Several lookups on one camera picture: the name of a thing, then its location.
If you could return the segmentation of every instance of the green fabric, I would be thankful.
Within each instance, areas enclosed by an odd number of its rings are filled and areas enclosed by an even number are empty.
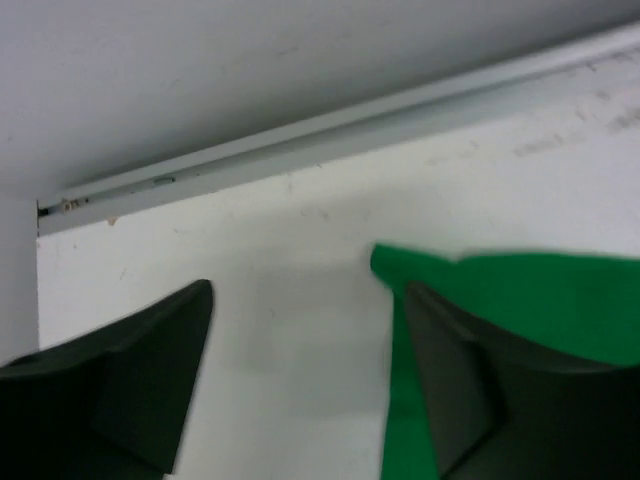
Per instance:
[[[394,295],[390,404],[382,480],[437,480],[404,288],[422,281],[459,307],[557,350],[640,363],[640,261],[555,253],[483,254],[453,262],[378,245],[371,269]]]

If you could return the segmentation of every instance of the green object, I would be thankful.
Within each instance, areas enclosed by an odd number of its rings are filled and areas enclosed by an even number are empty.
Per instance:
[[[404,318],[410,281],[424,282],[462,309],[547,347],[615,365],[640,363],[639,260],[491,253],[454,262],[378,245],[371,269],[394,295],[382,480],[438,479]]]

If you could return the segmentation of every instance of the green cloth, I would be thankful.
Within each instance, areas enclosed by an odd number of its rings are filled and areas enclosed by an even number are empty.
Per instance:
[[[615,365],[640,363],[640,261],[556,253],[450,261],[377,245],[371,269],[394,295],[382,480],[437,480],[428,418],[404,318],[422,281],[459,307],[548,347]]]

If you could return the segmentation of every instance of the black object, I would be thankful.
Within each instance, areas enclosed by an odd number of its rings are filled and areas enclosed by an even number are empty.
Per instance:
[[[0,369],[7,478],[171,473],[211,314],[199,280],[155,305]]]
[[[423,284],[406,293],[442,479],[640,478],[640,368],[546,348]]]

